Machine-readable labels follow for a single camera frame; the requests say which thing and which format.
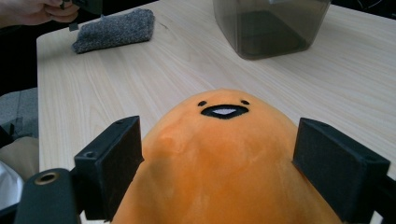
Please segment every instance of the white sleeve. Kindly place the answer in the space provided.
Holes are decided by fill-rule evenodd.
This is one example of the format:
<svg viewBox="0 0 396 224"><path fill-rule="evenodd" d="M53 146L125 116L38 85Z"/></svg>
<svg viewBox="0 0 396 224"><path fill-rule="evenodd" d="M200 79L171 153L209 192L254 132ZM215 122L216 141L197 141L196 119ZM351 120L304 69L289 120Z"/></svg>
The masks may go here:
<svg viewBox="0 0 396 224"><path fill-rule="evenodd" d="M22 189L22 178L0 161L0 210L18 203L21 199Z"/></svg>

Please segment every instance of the orange plush toy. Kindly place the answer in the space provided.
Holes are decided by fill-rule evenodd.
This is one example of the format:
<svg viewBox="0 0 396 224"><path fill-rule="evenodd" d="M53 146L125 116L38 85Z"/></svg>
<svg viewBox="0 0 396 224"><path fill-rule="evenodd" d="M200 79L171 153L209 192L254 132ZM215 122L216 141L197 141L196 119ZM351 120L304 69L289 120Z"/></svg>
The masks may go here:
<svg viewBox="0 0 396 224"><path fill-rule="evenodd" d="M143 140L113 224L341 223L291 163L297 127L242 91L192 96Z"/></svg>

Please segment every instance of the black eye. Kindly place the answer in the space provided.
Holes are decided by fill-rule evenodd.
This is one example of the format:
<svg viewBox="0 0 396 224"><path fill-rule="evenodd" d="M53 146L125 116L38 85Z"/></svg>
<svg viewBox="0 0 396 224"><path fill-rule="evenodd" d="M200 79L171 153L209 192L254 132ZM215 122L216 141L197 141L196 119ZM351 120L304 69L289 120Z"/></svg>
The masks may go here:
<svg viewBox="0 0 396 224"><path fill-rule="evenodd" d="M244 104L244 105L250 105L250 103L248 101L246 101L246 100L241 100L241 103Z"/></svg>
<svg viewBox="0 0 396 224"><path fill-rule="evenodd" d="M203 105L206 105L206 101L201 101L201 102L198 104L198 106L203 106Z"/></svg>

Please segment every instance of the folded gray fabric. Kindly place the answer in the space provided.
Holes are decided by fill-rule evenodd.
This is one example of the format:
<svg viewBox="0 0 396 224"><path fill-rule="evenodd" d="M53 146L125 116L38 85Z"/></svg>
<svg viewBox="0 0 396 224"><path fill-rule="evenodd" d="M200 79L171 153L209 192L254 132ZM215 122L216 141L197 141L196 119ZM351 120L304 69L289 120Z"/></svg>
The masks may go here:
<svg viewBox="0 0 396 224"><path fill-rule="evenodd" d="M81 27L72 49L80 54L149 41L154 30L154 20L152 11L142 8L123 15L102 17L99 21Z"/></svg>

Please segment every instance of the open mouth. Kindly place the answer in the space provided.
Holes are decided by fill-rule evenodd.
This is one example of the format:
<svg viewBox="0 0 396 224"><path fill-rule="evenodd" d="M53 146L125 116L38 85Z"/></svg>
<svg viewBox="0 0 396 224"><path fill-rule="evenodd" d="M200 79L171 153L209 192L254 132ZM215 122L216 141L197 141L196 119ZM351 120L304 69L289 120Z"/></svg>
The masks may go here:
<svg viewBox="0 0 396 224"><path fill-rule="evenodd" d="M241 105L213 105L205 108L201 114L217 119L232 119L248 112L248 109Z"/></svg>

